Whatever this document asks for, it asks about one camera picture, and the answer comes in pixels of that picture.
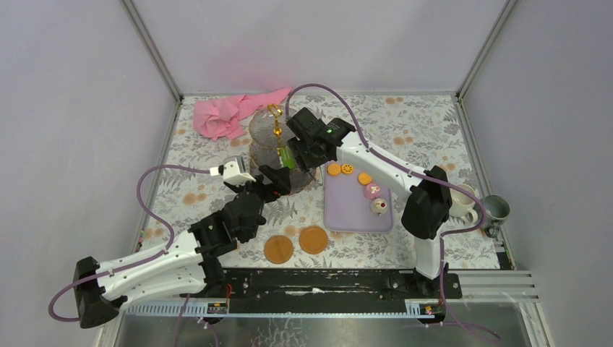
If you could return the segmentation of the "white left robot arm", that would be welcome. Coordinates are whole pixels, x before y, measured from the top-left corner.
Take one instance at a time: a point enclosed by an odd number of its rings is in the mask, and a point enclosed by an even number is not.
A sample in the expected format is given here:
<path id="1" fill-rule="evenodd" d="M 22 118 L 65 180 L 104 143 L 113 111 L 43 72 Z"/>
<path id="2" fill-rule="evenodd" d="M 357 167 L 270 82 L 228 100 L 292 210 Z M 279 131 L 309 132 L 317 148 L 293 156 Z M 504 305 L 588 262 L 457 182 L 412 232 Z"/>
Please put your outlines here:
<path id="1" fill-rule="evenodd" d="M 129 307 L 157 297 L 220 294 L 226 283 L 219 257 L 257 235 L 265 204 L 291 192 L 290 170 L 263 165 L 252 176 L 240 158 L 206 170 L 221 176 L 235 197 L 220 210 L 172 232 L 161 245 L 115 260 L 81 259 L 74 297 L 81 328 L 103 325 Z"/>

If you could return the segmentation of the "grey speckled cake ball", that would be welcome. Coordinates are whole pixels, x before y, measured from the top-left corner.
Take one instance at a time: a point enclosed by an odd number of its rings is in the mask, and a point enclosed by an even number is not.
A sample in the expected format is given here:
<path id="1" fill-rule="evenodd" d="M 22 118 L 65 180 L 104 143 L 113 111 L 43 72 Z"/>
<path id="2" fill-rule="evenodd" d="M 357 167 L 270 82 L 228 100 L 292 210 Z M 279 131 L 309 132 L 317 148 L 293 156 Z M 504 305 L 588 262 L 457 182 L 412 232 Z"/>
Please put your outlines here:
<path id="1" fill-rule="evenodd" d="M 370 210 L 375 215 L 384 215 L 388 210 L 388 202 L 383 198 L 376 198 L 370 202 Z"/>

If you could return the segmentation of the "three-tier glass cake stand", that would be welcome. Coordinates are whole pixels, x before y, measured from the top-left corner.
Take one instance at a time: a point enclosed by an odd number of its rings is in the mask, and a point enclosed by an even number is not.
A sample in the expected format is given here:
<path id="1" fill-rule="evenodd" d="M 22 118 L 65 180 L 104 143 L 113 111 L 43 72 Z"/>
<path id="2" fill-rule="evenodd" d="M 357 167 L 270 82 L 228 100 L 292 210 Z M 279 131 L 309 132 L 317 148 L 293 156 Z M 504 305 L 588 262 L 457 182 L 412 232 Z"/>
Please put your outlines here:
<path id="1" fill-rule="evenodd" d="M 268 105 L 253 115 L 248 126 L 248 133 L 252 139 L 249 145 L 252 173 L 262 165 L 269 165 L 271 168 L 284 167 L 280 159 L 280 149 L 288 147 L 287 141 L 293 137 L 293 132 L 285 120 L 284 112 L 278 104 Z M 313 173 L 313 171 L 301 172 L 296 165 L 296 168 L 290 171 L 291 193 L 297 194 L 312 185 Z"/>

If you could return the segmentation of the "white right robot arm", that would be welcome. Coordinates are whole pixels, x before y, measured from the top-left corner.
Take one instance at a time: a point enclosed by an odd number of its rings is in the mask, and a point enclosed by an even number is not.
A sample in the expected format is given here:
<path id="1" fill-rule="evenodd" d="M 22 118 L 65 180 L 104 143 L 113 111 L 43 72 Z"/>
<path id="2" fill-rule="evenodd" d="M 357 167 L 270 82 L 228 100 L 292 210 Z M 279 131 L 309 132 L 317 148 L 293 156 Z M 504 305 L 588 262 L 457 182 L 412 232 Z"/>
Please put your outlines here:
<path id="1" fill-rule="evenodd" d="M 340 118 L 329 122 L 302 108 L 286 121 L 293 137 L 288 146 L 301 171 L 330 161 L 350 164 L 370 174 L 404 201 L 401 224 L 416 239 L 414 286 L 421 296 L 432 298 L 443 288 L 440 275 L 440 228 L 450 216 L 451 185 L 441 168 L 410 164 L 370 142 L 361 128 Z"/>

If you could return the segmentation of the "green striped cake piece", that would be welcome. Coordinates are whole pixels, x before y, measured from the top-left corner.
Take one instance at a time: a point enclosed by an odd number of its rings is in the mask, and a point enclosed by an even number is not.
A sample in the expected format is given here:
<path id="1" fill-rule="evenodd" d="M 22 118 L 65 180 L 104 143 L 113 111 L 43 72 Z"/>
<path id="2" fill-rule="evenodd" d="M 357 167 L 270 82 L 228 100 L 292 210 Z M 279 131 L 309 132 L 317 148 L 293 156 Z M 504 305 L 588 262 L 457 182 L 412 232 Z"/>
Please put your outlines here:
<path id="1" fill-rule="evenodd" d="M 294 170 L 296 168 L 296 161 L 288 147 L 283 147 L 280 149 L 280 159 L 284 167 L 287 167 L 290 170 Z"/>

